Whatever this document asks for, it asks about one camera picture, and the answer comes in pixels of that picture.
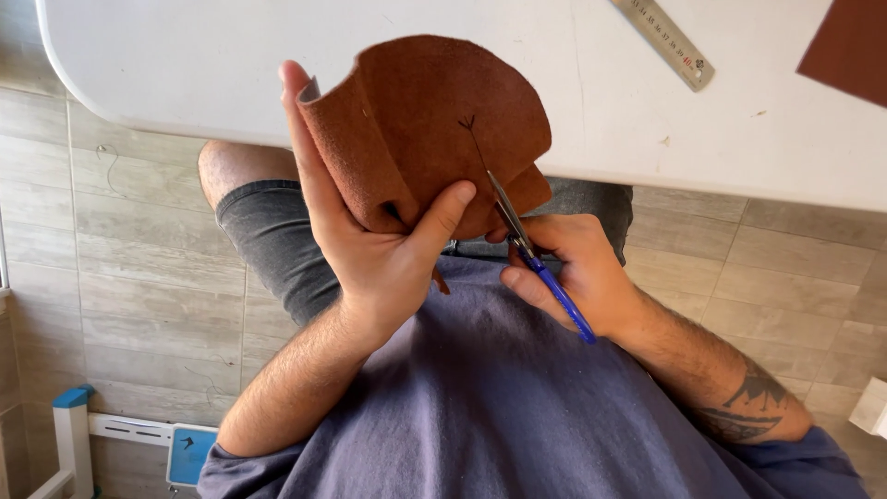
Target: white table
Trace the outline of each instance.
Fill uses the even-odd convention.
[[[608,0],[37,8],[65,85],[131,128],[286,146],[281,60],[328,90],[366,46],[432,33],[490,49],[536,87],[552,124],[547,174],[887,211],[887,109],[795,73],[829,3],[661,0],[718,71],[699,93]]]

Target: blue scissors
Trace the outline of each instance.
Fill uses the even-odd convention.
[[[533,253],[530,238],[527,237],[527,233],[523,230],[521,220],[518,218],[517,213],[514,212],[514,207],[512,207],[511,202],[508,200],[502,185],[499,184],[491,171],[487,170],[487,175],[490,177],[493,189],[496,190],[496,211],[502,217],[509,231],[506,241],[517,249],[517,254],[521,256],[523,263],[527,264],[527,267],[539,276],[539,279],[552,291],[557,301],[561,302],[561,306],[567,311],[567,315],[573,320],[576,327],[579,328],[579,337],[589,345],[594,345],[597,342],[597,337],[594,335],[592,327],[588,325],[588,321],[579,312],[573,300],[569,298],[567,291],[554,278],[554,274],[546,268],[545,264],[542,263],[542,259]]]

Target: brown leather sheet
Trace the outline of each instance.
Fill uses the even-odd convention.
[[[355,58],[323,96],[300,94],[320,155],[357,221],[408,234],[444,188],[472,180],[477,196],[454,239],[502,224],[485,169],[523,213],[551,197],[534,162],[551,146],[533,87],[483,48],[441,36],[408,36]]]
[[[835,0],[797,72],[887,107],[887,0]]]

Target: gray shorts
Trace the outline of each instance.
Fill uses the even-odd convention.
[[[591,213],[600,219],[622,264],[625,235],[632,223],[632,188],[585,180],[549,178],[552,199],[529,215]],[[339,295],[339,282],[311,234],[308,208],[295,180],[250,182],[225,195],[216,221],[234,248],[300,327]],[[483,237],[451,241],[443,255],[507,263],[507,245]],[[549,264],[560,267],[553,257]]]

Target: t-shirt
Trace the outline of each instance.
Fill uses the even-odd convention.
[[[451,294],[429,293],[308,439],[254,458],[215,445],[202,496],[867,497],[821,428],[718,444],[631,355],[501,285],[501,265],[438,268]]]

